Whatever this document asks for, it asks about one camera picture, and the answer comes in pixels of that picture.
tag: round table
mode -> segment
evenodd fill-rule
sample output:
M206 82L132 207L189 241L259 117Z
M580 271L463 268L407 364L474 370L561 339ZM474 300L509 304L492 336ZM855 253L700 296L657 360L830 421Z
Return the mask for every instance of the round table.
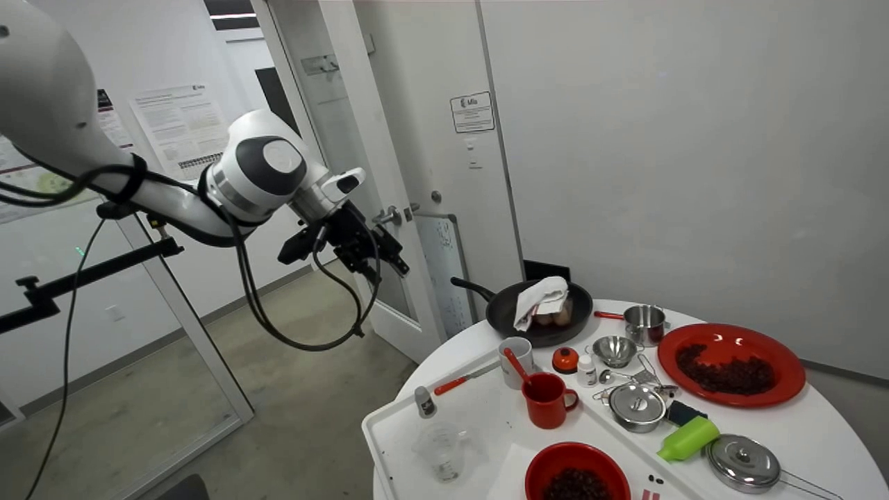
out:
M596 310L624 310L627 304L636 304L636 303L596 300ZM666 310L666 318L670 318L670 327L700 321L678 310ZM621 334L621 321L588 318L584 334L577 334L568 345L577 346L580 352L584 349L588 352L591 339L614 336L614 334ZM452 371L456 366L482 352L492 352L498 345L499 345L499 334L488 321L474 321L471 327L443 342L435 352L429 352L406 379L396 400L410 398L416 385L428 385L443 378L446 371ZM546 371L552 371L549 354L552 354L552 346L532 352L536 364ZM656 360L656 346L646 346L645 354L650 366L656 366L657 378L670 379ZM756 441L763 441L789 471L802 474L818 485L827 485L845 500L889 500L885 479L878 463L873 461L873 456L866 453L866 446L860 445L860 439L855 436L855 429L807 382L793 400L773 409L756 409L756 410L714 404L689 392L680 392L680 400L707 414L725 434L756 436ZM707 488L707 491L700 491L702 498L735 498L720 479L707 479L700 488ZM371 491L375 491L375 500L388 500L382 488L382 478L378 471L371 478Z

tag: stainless steel lid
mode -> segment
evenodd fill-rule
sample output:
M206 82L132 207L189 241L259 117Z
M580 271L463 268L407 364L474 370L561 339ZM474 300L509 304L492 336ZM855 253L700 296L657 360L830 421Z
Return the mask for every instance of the stainless steel lid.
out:
M611 389L609 409L621 427L650 429L663 418L666 403L650 385L621 382Z
M723 434L706 456L717 478L739 491L766 491L780 478L774 453L748 436Z

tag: robotic arm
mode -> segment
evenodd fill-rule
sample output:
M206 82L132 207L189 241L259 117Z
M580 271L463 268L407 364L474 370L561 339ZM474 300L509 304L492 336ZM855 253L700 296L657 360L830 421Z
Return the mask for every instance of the robotic arm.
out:
M114 203L203 243L235 243L289 204L304 228L279 250L282 263L304 259L321 235L346 268L370 281L378 281L366 263L371 256L407 271L400 243L382 228L366 228L346 203L363 168L329 175L271 111L238 117L221 159L196 184L148 171L139 156L100 131L98 89L78 41L25 0L0 0L0 96L0 135L18 152L63 178L88 178Z

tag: black frying pan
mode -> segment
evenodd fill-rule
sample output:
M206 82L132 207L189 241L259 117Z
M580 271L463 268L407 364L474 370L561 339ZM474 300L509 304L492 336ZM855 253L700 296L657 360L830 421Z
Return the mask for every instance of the black frying pan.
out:
M492 327L499 336L525 336L531 339L532 346L549 346L549 345L563 345L573 336L577 336L591 313L591 296L586 293L586 289L574 286L568 289L573 296L573 321L568 325L531 325L528 329L516 329L510 327L510 318L516 317L516 296L521 293L521 289L532 286L532 281L528 284L514 284L509 289L503 289L499 293L461 281L461 277L450 277L452 286L457 289L471 289L474 293L480 293L482 300L488 300L488 310L486 318L492 321Z

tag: pan handle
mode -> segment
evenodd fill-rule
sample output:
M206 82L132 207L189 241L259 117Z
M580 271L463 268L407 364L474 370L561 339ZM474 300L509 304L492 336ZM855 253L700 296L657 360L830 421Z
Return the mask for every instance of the pan handle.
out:
M457 289L470 289L470 291L480 293L480 296L488 300L488 303L498 296L498 293L488 291L486 286L471 284L471 281L463 281L463 277L450 277L450 284L457 286Z

